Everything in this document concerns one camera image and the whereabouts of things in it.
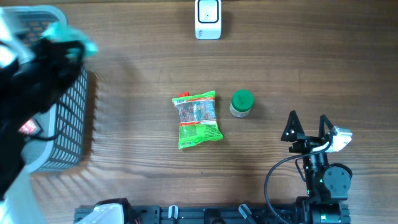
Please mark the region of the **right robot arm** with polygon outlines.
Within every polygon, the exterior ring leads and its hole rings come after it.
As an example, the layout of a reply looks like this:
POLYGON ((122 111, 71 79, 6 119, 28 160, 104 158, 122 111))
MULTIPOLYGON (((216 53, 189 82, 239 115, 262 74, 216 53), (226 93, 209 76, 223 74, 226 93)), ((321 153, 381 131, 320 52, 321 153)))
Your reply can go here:
POLYGON ((349 129, 333 125, 325 115, 320 117, 318 136, 307 136, 297 113, 289 113, 281 140, 291 142, 289 152, 301 156, 301 176, 307 188, 307 196, 296 199, 289 221, 335 224, 351 222, 344 201, 348 199, 352 170, 341 163, 329 163, 328 155, 341 151, 351 142, 352 137, 353 133, 349 129))

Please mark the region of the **green candy bag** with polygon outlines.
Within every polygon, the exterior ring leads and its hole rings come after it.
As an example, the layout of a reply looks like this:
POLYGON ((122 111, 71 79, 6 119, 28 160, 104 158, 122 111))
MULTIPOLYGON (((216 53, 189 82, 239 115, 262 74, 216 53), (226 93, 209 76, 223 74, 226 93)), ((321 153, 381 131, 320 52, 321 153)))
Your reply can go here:
POLYGON ((218 141, 223 135, 218 127, 214 90, 198 95, 173 98, 180 118, 178 148, 193 147, 206 141, 218 141))

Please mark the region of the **red Kleenex tissue pack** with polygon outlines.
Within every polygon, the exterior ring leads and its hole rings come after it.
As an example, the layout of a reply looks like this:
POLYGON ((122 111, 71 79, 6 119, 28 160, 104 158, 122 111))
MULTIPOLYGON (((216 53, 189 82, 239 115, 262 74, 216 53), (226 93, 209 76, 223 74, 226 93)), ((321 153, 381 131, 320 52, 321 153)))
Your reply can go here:
POLYGON ((35 136, 43 131, 41 125, 34 118, 28 120, 23 126, 19 128, 19 132, 29 136, 35 136))

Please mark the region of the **red coffee stick sachet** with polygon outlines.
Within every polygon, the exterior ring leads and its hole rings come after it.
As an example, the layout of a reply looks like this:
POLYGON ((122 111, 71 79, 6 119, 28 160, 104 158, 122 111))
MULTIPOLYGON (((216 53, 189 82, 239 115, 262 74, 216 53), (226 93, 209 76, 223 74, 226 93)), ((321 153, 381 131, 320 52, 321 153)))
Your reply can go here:
POLYGON ((180 98, 180 97, 186 97, 186 96, 190 96, 190 94, 189 94, 188 91, 185 91, 185 92, 180 93, 180 94, 178 95, 179 98, 180 98))

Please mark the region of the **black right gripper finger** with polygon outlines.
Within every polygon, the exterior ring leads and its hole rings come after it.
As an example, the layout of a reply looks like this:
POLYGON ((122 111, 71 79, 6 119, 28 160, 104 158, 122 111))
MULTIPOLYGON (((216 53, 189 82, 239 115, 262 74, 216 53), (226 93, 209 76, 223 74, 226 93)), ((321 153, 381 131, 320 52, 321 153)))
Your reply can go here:
POLYGON ((333 125, 328 119, 328 117, 325 114, 323 114, 320 116, 319 132, 318 132, 319 138, 322 138, 325 135, 325 126, 327 126, 328 129, 333 128, 333 125))
POLYGON ((299 121, 297 112, 293 110, 289 113, 287 124, 280 140, 284 142, 295 142, 303 139, 305 139, 305 132, 299 121))

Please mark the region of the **teal tissue pack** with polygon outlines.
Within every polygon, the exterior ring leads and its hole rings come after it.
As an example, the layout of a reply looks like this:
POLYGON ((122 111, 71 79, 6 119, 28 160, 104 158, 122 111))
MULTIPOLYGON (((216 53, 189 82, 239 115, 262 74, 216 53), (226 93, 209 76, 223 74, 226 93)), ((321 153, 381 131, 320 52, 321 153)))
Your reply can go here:
POLYGON ((77 41, 85 48, 83 51, 84 59, 94 56, 99 51, 94 41, 83 31, 69 25, 61 24, 60 22, 53 22, 49 24, 41 34, 41 38, 45 38, 55 43, 77 41))

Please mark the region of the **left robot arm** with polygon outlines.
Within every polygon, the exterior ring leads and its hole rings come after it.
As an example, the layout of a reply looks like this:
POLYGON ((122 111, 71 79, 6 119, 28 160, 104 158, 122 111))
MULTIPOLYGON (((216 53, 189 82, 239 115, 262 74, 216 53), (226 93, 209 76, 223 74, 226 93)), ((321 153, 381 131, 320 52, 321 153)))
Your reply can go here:
POLYGON ((27 141, 51 141, 20 131, 37 113, 46 113, 78 80, 98 46, 83 31, 51 23, 28 48, 19 18, 1 8, 1 223, 45 223, 22 150, 27 141))

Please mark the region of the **green lid jar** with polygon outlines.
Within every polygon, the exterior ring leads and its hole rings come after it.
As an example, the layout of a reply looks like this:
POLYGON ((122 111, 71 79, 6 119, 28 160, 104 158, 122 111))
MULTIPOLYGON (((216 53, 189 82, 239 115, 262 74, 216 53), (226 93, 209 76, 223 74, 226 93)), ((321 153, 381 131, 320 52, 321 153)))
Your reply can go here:
POLYGON ((254 105, 254 96, 249 90, 238 90, 231 99, 229 110, 238 118, 247 116, 254 105))

